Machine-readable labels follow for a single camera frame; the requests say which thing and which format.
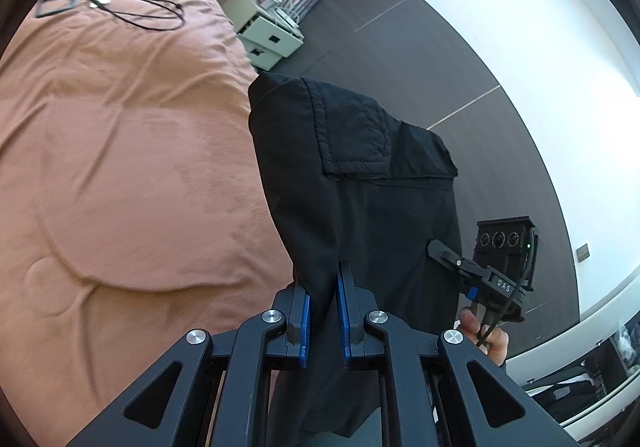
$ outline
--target floor tile line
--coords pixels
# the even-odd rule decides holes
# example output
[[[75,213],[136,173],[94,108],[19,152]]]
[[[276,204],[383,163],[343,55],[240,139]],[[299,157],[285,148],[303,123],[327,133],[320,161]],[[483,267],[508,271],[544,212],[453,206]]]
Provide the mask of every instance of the floor tile line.
[[[408,0],[402,0],[397,2],[395,5],[393,5],[391,8],[387,8],[385,11],[383,11],[383,13],[375,16],[373,19],[371,19],[370,21],[367,21],[366,23],[364,23],[362,26],[360,26],[360,28],[358,28],[355,33],[358,33],[360,30],[362,30],[364,27],[369,26],[373,21],[377,21],[378,19],[380,19],[385,13],[389,13],[390,11],[393,10],[393,8],[395,8],[396,6],[400,6],[402,3],[404,3],[405,1]]]
[[[449,120],[454,114],[459,113],[460,111],[462,111],[463,109],[465,109],[466,107],[469,107],[471,104],[475,104],[478,100],[480,100],[481,98],[486,97],[489,93],[493,93],[495,90],[498,90],[500,88],[500,84],[498,84],[496,87],[491,88],[489,91],[485,91],[483,94],[481,94],[480,96],[478,96],[477,98],[474,98],[471,102],[469,102],[468,104],[465,104],[464,106],[456,109],[454,112],[452,112],[451,114],[448,114],[447,116],[445,116],[442,120],[438,120],[436,123],[434,123],[433,125],[430,125],[430,127],[427,127],[427,129],[431,130],[434,127],[436,127],[438,124],[441,124],[442,122],[444,122],[445,120]]]
[[[331,50],[327,51],[326,53],[323,53],[322,56],[319,59],[316,59],[313,64],[311,64],[310,66],[306,67],[304,70],[302,70],[299,73],[300,77],[304,77],[306,75],[306,72],[308,72],[311,68],[313,68],[316,64],[318,64],[318,62],[320,62],[322,59],[324,59],[329,53],[331,53]]]
[[[569,292],[569,290],[574,289],[576,286],[577,286],[577,285],[575,285],[575,284],[574,284],[574,285],[572,285],[572,286],[570,286],[569,288],[567,288],[566,290],[564,290],[562,293],[559,293],[559,294],[558,294],[558,295],[556,295],[555,297],[551,297],[551,299],[549,299],[548,301],[545,301],[545,302],[543,302],[543,303],[539,304],[538,306],[535,306],[535,307],[533,307],[533,308],[530,308],[529,310],[527,310],[527,311],[525,312],[525,314],[527,314],[527,313],[531,313],[533,310],[537,310],[538,308],[542,308],[542,306],[544,306],[545,304],[549,304],[550,302],[553,302],[553,301],[555,301],[556,299],[558,299],[558,298],[560,298],[560,297],[563,297],[564,295],[566,295],[566,294]]]

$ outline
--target black cable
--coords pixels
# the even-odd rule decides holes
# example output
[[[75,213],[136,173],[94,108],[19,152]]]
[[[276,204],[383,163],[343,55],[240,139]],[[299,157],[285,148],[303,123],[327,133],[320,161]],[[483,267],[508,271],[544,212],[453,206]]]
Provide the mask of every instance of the black cable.
[[[107,7],[107,5],[101,3],[100,0],[87,0],[87,1],[90,1],[93,5],[95,5],[96,8],[99,8],[100,10],[110,13],[115,18],[120,19],[121,21],[127,24],[130,24],[132,26],[142,28],[145,30],[172,31],[172,30],[180,29],[182,26],[184,26],[186,22],[184,18],[184,11],[183,11],[182,5],[171,0],[138,0],[138,1],[146,2],[153,6],[157,6],[158,8],[161,8],[163,10],[166,10],[171,15],[151,15],[151,14],[141,14],[141,13],[119,11],[119,10],[111,10],[110,8]],[[154,26],[146,26],[144,24],[140,24],[131,19],[127,19],[124,16],[137,17],[138,19],[142,18],[142,19],[158,19],[158,20],[179,20],[180,23],[178,24],[178,26],[173,26],[173,27],[154,27]]]
[[[507,299],[507,302],[504,303],[504,305],[498,312],[498,315],[495,317],[494,322],[492,322],[492,324],[487,328],[487,331],[485,331],[484,334],[478,339],[478,342],[476,342],[476,346],[484,345],[486,338],[491,334],[492,331],[494,331],[494,328],[500,323],[500,320],[502,319],[502,317],[504,317],[504,314],[507,313],[509,306],[511,306],[511,303],[515,299],[516,293],[522,286],[523,282],[524,282],[524,276],[521,276],[518,282],[516,283],[516,287],[514,288],[513,292]]]
[[[527,257],[527,261],[525,262],[524,271],[522,272],[520,279],[518,279],[518,282],[516,283],[516,287],[513,289],[513,292],[511,292],[511,295],[507,299],[507,302],[504,303],[504,305],[498,312],[494,322],[492,322],[492,324],[487,328],[484,334],[482,334],[481,337],[478,338],[478,342],[476,342],[476,346],[484,345],[486,338],[491,334],[492,331],[494,331],[495,327],[500,323],[500,320],[502,319],[502,317],[504,317],[504,314],[507,313],[507,311],[509,310],[509,306],[511,306],[511,303],[515,299],[516,294],[518,293],[518,290],[520,290],[520,288],[522,287],[525,277],[529,276],[530,268],[533,262],[533,257],[534,257],[534,254],[536,253],[535,239],[536,239],[536,233],[532,229],[529,234],[530,245],[532,248],[529,250],[529,256]]]

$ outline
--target dark floor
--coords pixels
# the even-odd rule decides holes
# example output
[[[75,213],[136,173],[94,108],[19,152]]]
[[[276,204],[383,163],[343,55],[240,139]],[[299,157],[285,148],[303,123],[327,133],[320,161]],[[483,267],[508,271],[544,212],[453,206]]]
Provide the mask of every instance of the dark floor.
[[[464,39],[423,0],[321,0],[301,28],[305,44],[273,72],[368,94],[396,118],[442,137],[460,170],[455,190],[467,257],[478,220],[527,215],[538,226],[526,321],[504,326],[510,357],[575,325],[574,261],[551,179],[513,104]]]

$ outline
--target human hand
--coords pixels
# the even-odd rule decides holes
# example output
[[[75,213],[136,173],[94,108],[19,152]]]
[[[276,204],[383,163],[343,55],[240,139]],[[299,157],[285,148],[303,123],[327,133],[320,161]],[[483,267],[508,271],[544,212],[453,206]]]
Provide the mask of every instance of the human hand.
[[[488,325],[482,327],[482,333],[487,331]],[[460,324],[456,328],[466,338],[476,344],[478,342],[478,332],[480,331],[480,322],[473,315],[471,308],[462,308],[460,312]],[[485,339],[489,349],[486,346],[478,346],[482,353],[485,353],[495,364],[501,366],[504,360],[507,358],[507,349],[509,346],[509,335],[506,331],[495,327],[489,336]]]

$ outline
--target pink bedspread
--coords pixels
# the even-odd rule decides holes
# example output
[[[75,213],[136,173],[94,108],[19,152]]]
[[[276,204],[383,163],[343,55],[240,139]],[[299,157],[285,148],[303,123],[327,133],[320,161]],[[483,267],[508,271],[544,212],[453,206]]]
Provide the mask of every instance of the pink bedspread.
[[[0,386],[40,447],[291,279],[247,127],[254,71],[215,0],[173,1],[186,24],[166,32],[85,2],[31,13],[0,61]]]

